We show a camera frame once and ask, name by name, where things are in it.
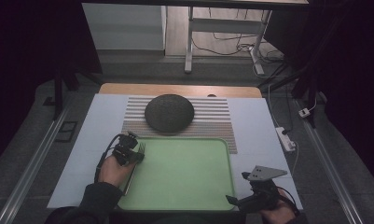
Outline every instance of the black device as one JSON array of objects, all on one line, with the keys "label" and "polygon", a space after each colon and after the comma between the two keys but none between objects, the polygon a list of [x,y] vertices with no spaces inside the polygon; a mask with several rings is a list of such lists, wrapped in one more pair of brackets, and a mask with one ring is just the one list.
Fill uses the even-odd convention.
[{"label": "black device", "polygon": [[288,198],[281,195],[278,187],[272,180],[273,177],[285,174],[286,171],[262,166],[257,166],[252,173],[243,172],[242,177],[250,181],[251,190],[254,194],[240,200],[226,195],[227,200],[230,204],[237,206],[240,212],[245,214],[256,213],[260,210],[274,209],[279,200],[282,200],[288,203],[295,213],[295,216],[298,216],[300,212],[295,205],[295,201],[291,202]]},{"label": "black device", "polygon": [[164,94],[152,99],[144,114],[146,123],[154,130],[176,133],[184,130],[192,122],[195,108],[183,96]]},{"label": "black device", "polygon": [[[99,173],[102,169],[102,165],[104,163],[104,160],[107,156],[107,153],[110,149],[114,149],[112,154],[117,159],[117,162],[121,166],[126,166],[131,162],[135,161],[142,161],[144,158],[144,154],[140,152],[135,152],[133,149],[137,146],[137,134],[128,131],[128,135],[126,134],[117,134],[111,141],[111,143],[108,145],[107,149],[103,153],[102,157],[100,158],[99,163],[96,167],[96,173],[94,175],[94,183],[98,182],[99,179]],[[114,142],[119,139],[118,143],[113,146]]]}]

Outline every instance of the black cover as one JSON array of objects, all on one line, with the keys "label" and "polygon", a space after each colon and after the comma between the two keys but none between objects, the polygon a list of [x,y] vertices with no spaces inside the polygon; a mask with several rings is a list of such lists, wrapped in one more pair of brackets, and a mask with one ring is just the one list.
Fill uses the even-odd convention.
[{"label": "black cover", "polygon": [[318,72],[328,119],[374,176],[374,4],[355,1]]},{"label": "black cover", "polygon": [[0,155],[35,101],[35,89],[57,70],[80,69],[102,72],[79,2],[0,0]]},{"label": "black cover", "polygon": [[195,116],[192,103],[175,94],[154,98],[145,108],[146,122],[153,129],[165,133],[184,130]]}]

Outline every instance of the hand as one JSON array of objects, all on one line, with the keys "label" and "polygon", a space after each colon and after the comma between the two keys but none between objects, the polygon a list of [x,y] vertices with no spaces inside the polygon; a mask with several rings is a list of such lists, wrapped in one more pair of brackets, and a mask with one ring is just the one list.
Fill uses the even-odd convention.
[{"label": "hand", "polygon": [[[279,193],[286,197],[283,190],[279,189]],[[287,203],[279,200],[272,210],[261,210],[259,214],[263,216],[270,224],[284,224],[295,218],[295,214]]]},{"label": "hand", "polygon": [[119,188],[123,181],[128,177],[136,163],[127,166],[121,166],[114,156],[105,159],[99,174],[99,182],[107,182]]}]

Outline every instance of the wooden board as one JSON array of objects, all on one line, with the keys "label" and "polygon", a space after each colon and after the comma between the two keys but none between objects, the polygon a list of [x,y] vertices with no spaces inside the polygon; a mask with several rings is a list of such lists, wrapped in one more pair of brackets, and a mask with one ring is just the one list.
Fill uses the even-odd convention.
[{"label": "wooden board", "polygon": [[162,95],[179,94],[183,96],[208,96],[230,98],[262,98],[255,87],[225,87],[225,86],[185,86],[185,85],[153,85],[153,84],[122,84],[105,83],[100,88],[100,94],[127,95]]}]

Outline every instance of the black round object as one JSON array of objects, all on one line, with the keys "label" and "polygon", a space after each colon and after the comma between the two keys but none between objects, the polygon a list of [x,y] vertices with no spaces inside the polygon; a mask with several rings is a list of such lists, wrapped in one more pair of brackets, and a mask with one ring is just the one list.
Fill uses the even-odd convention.
[{"label": "black round object", "polygon": [[175,94],[165,94],[151,100],[145,108],[145,120],[153,129],[175,133],[184,130],[195,116],[192,103]]}]

